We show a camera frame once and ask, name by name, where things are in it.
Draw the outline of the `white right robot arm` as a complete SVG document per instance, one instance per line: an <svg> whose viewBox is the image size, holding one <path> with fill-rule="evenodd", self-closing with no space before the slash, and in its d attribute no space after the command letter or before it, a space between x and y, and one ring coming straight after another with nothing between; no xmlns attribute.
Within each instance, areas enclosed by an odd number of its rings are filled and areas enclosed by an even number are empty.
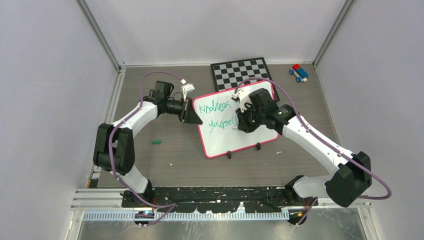
<svg viewBox="0 0 424 240"><path fill-rule="evenodd" d="M276 131L311 154L328 171L328 175L298 175L284 186L285 198L299 205L306 198L330 198L341 207L349 207L372 184L371 159L360 151L353 153L320 133L288 104L278 106L269 91L244 88L232 92L239 103L235 113L238 130L253 133L265 126Z"/></svg>

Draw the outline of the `red-framed whiteboard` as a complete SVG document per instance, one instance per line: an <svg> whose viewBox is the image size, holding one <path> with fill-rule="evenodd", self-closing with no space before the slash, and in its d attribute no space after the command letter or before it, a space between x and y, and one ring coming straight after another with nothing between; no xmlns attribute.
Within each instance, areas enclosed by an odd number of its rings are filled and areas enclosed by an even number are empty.
<svg viewBox="0 0 424 240"><path fill-rule="evenodd" d="M239 120L236 109L240 104L232 100L234 88L196 97L193 107L202 120L198 131L207 158L226 155L276 140L276 131L261 125L254 132L238 130Z"/></svg>

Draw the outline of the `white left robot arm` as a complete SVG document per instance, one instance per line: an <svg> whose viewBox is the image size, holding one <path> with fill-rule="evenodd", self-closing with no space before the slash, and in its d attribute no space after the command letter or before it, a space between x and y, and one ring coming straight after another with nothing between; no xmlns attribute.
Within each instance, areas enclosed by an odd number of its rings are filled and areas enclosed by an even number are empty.
<svg viewBox="0 0 424 240"><path fill-rule="evenodd" d="M141 98L136 107L112 124L102 123L97 128L93 153L93 164L122 180L134 192L134 200L141 207L153 202L152 183L135 165L134 137L151 121L161 114L175 115L182 123L201 125L192 99L187 94L194 85L181 80L181 99L174 99L171 93L174 85L157 81L155 88Z"/></svg>

